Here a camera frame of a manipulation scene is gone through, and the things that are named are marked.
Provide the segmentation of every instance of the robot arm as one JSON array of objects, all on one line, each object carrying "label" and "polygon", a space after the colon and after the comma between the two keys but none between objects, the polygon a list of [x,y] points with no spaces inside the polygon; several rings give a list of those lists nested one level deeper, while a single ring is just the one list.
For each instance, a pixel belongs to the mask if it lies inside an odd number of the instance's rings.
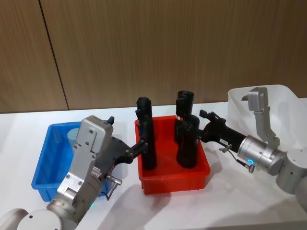
[{"label": "robot arm", "polygon": [[0,219],[0,230],[73,230],[101,193],[106,180],[114,183],[107,200],[122,181],[111,176],[117,164],[133,162],[147,148],[143,140],[129,147],[112,137],[114,118],[90,116],[81,122],[73,160],[46,210],[15,209]]},{"label": "robot arm", "polygon": [[252,136],[244,136],[226,126],[226,120],[214,112],[200,111],[200,116],[210,122],[204,130],[199,130],[199,139],[203,142],[214,141],[224,146],[222,152],[234,151],[247,163],[236,160],[253,173],[252,166],[270,175],[277,175],[276,183],[285,192],[296,194],[296,198],[307,212],[307,152],[305,149],[292,149],[283,152],[271,148],[267,143]]}]

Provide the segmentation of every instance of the white label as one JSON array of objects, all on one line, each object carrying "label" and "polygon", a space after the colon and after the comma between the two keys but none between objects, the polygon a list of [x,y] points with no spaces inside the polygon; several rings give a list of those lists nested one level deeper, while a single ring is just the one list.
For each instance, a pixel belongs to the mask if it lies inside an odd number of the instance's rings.
[{"label": "white label", "polygon": [[176,115],[176,119],[177,119],[177,120],[179,120],[179,121],[182,121],[182,120],[183,120],[183,118],[182,118],[182,117],[177,116],[177,115]]},{"label": "white label", "polygon": [[220,142],[223,143],[223,144],[226,145],[226,146],[228,145],[228,142],[225,141],[225,140],[223,140],[223,139],[220,139]]}]

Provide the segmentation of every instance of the white table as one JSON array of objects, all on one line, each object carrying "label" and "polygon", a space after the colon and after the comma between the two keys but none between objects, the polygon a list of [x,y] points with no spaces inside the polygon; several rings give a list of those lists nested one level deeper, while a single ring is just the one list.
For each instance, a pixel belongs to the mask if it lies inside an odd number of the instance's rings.
[{"label": "white table", "polygon": [[[227,118],[227,103],[193,106],[215,111]],[[27,211],[45,209],[31,181],[49,125],[80,121],[89,115],[115,117],[114,136],[135,144],[135,108],[96,109],[0,115],[0,216],[22,207]],[[175,106],[155,106],[153,116],[174,115]],[[78,230],[160,230],[216,226],[253,225],[307,220],[307,213],[293,195],[284,193],[275,178],[260,171],[249,174],[216,143],[203,144],[211,167],[203,190],[145,196],[138,178],[137,161],[122,165],[123,184],[110,201],[98,198]]]}]

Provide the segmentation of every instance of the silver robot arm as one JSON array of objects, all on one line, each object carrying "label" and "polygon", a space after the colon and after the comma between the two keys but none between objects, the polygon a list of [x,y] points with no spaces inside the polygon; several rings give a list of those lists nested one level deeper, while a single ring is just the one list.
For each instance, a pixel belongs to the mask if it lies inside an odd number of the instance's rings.
[{"label": "silver robot arm", "polygon": [[299,204],[307,212],[307,149],[278,150],[279,139],[271,130],[267,89],[256,87],[248,92],[248,107],[254,111],[257,134],[262,139],[244,136],[226,126],[226,120],[214,112],[200,111],[200,116],[210,120],[199,138],[203,142],[215,141],[224,146],[222,152],[234,151],[244,161],[238,163],[248,168],[261,168],[270,175],[277,175],[276,183],[285,192],[296,194]]},{"label": "silver robot arm", "polygon": [[81,122],[73,160],[66,177],[46,210],[31,213],[14,209],[0,218],[0,230],[73,230],[102,191],[106,180],[113,183],[107,200],[122,181],[111,176],[120,163],[132,163],[146,150],[144,141],[129,147],[112,137],[114,118],[107,122],[90,116]]}]

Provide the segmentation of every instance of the blue plastic bin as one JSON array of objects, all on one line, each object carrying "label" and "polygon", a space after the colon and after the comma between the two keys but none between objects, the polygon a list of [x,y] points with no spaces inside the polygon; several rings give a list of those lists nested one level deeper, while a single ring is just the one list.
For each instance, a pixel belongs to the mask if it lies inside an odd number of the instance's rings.
[{"label": "blue plastic bin", "polygon": [[[67,133],[79,128],[81,122],[69,122],[50,125],[32,180],[32,188],[37,189],[43,201],[51,201],[57,189],[68,173],[73,153]],[[102,191],[108,193],[108,183]]]}]

